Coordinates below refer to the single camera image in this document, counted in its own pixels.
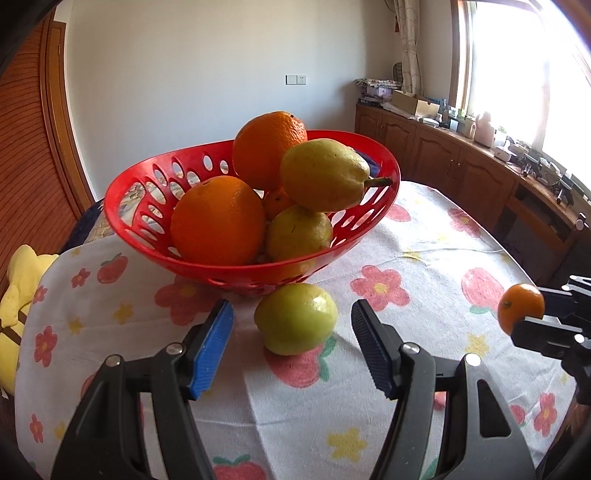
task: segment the pear stem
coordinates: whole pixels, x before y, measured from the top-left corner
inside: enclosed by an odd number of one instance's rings
[[[389,187],[391,184],[393,182],[390,177],[380,177],[378,179],[365,180],[363,186],[365,189],[370,189],[371,187]]]

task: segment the red flower print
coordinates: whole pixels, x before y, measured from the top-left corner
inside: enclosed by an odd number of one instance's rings
[[[44,367],[51,363],[51,351],[56,347],[57,335],[51,331],[51,326],[38,333],[35,337],[35,362],[41,362]]]
[[[45,300],[46,293],[47,289],[43,285],[39,285],[35,291],[35,294],[33,295],[33,305]]]
[[[365,278],[353,280],[351,290],[363,296],[376,312],[386,308],[388,303],[394,303],[399,307],[409,304],[410,297],[400,286],[402,277],[396,270],[380,271],[378,267],[365,265],[361,273]]]
[[[43,424],[37,420],[37,415],[31,416],[31,423],[29,424],[29,430],[33,434],[33,440],[35,443],[43,443]]]
[[[386,217],[391,218],[396,222],[410,222],[410,214],[407,212],[406,208],[396,205],[395,203],[392,204],[390,210],[386,213]]]
[[[446,392],[435,392],[435,398],[433,399],[433,410],[442,411],[445,408],[446,398]]]
[[[462,277],[462,292],[472,313],[496,313],[505,289],[484,268],[472,268]]]
[[[447,214],[452,218],[451,226],[454,230],[466,232],[474,238],[480,237],[480,226],[464,210],[450,208]]]
[[[525,423],[525,410],[519,405],[509,405],[509,409],[515,417],[517,425],[521,427]]]
[[[154,301],[159,307],[170,308],[175,325],[188,325],[198,312],[209,312],[220,298],[216,289],[196,284],[186,278],[174,278],[174,283],[156,292]]]
[[[90,272],[85,268],[81,268],[80,271],[72,277],[72,288],[84,285],[84,282],[88,277],[90,277]]]
[[[542,431],[542,437],[547,437],[550,434],[550,428],[558,416],[554,408],[555,400],[553,393],[542,393],[540,395],[540,413],[534,418],[534,428],[536,432]]]

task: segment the white tablecloth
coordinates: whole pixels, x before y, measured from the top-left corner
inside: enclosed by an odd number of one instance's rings
[[[116,236],[63,254],[41,280],[22,339],[16,409],[23,454],[47,478],[83,384],[105,357],[155,354],[224,296],[236,310],[235,328],[212,389],[191,406],[218,478],[365,480],[394,411],[375,389],[351,329],[351,305],[365,297],[404,340],[433,355],[478,353],[535,463],[541,460],[574,381],[557,361],[514,348],[502,333],[498,299],[528,277],[456,205],[403,182],[388,216],[310,281],[335,299],[337,326],[325,345],[282,358],[264,349],[254,326],[257,299],[175,278]],[[436,394],[425,470],[439,452],[444,401]],[[150,397],[142,403],[152,474],[165,478]]]

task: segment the tangerine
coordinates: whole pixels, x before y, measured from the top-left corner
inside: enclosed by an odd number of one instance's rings
[[[544,296],[528,283],[518,283],[509,287],[499,301],[497,319],[503,332],[510,335],[513,325],[524,317],[541,319],[544,316]]]
[[[287,196],[283,187],[266,192],[265,196],[262,198],[262,205],[265,208],[265,214],[268,220],[273,220],[283,210],[295,204],[296,203]]]
[[[283,154],[308,140],[303,122],[288,112],[257,116],[240,129],[232,146],[236,174],[256,190],[281,186]]]
[[[181,256],[203,265],[247,265],[265,238],[262,200],[236,177],[212,177],[177,203],[170,234]]]

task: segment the cabinet door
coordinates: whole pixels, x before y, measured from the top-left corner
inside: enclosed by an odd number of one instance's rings
[[[410,180],[428,185],[449,197],[450,173],[459,160],[460,147],[427,128],[430,127],[417,127],[411,153],[415,165]]]
[[[355,133],[380,141],[379,130],[382,113],[371,107],[357,106],[355,116]]]
[[[513,175],[486,155],[462,148],[454,172],[452,200],[489,232],[499,219],[514,185]]]
[[[397,118],[394,114],[387,113],[382,115],[382,125],[384,127],[384,146],[392,152],[398,161],[402,178],[405,180],[410,177],[413,166],[411,153],[417,127]]]

